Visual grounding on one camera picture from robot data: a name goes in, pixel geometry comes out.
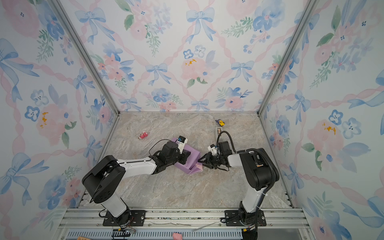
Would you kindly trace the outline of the pink purple wrapping paper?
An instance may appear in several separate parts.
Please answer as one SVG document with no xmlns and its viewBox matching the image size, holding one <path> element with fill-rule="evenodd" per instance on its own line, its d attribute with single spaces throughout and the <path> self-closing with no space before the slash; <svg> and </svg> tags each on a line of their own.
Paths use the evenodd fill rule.
<svg viewBox="0 0 384 240">
<path fill-rule="evenodd" d="M 195 150 L 187 144 L 185 144 L 184 150 L 191 152 L 190 156 L 187 158 L 186 163 L 184 165 L 181 163 L 175 163 L 174 166 L 188 175 L 202 172 L 203 165 L 198 162 L 198 159 L 201 157 L 201 152 Z"/>
</svg>

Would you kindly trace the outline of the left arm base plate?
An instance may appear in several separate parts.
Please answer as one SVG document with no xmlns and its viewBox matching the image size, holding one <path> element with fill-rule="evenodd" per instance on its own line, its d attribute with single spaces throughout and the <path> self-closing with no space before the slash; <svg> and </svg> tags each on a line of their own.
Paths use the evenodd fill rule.
<svg viewBox="0 0 384 240">
<path fill-rule="evenodd" d="M 109 211 L 102 218 L 104 227 L 142 227 L 146 218 L 145 210 L 127 210 L 121 216 L 114 217 Z"/>
</svg>

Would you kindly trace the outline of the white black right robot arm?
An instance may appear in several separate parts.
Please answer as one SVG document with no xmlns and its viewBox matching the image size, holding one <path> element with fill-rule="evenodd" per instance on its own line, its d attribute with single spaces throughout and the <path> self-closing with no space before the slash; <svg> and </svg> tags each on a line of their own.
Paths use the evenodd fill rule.
<svg viewBox="0 0 384 240">
<path fill-rule="evenodd" d="M 275 164 L 265 150 L 211 150 L 198 159 L 198 163 L 214 170 L 224 170 L 222 165 L 227 167 L 227 171 L 233 167 L 243 168 L 248 183 L 247 193 L 239 205 L 238 213 L 234 217 L 228 217 L 225 222 L 235 221 L 247 227 L 259 226 L 264 198 L 280 178 Z"/>
</svg>

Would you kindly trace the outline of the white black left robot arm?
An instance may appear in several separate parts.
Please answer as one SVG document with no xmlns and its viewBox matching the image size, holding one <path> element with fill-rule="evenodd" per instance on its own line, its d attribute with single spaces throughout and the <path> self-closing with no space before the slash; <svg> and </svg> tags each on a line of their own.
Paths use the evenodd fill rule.
<svg viewBox="0 0 384 240">
<path fill-rule="evenodd" d="M 165 150 L 140 160 L 117 160 L 108 155 L 83 177 L 82 184 L 90 194 L 91 201 L 107 210 L 108 221 L 126 227 L 134 217 L 128 205 L 116 193 L 122 179 L 158 174 L 176 163 L 186 163 L 190 154 L 187 150 Z"/>
</svg>

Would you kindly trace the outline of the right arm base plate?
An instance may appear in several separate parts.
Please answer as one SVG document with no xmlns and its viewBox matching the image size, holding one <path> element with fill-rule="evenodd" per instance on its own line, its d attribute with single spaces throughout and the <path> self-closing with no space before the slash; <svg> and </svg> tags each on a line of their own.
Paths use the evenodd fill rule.
<svg viewBox="0 0 384 240">
<path fill-rule="evenodd" d="M 265 214 L 262 210 L 246 213 L 242 210 L 225 210 L 225 217 L 221 223 L 227 227 L 265 227 L 267 225 Z"/>
</svg>

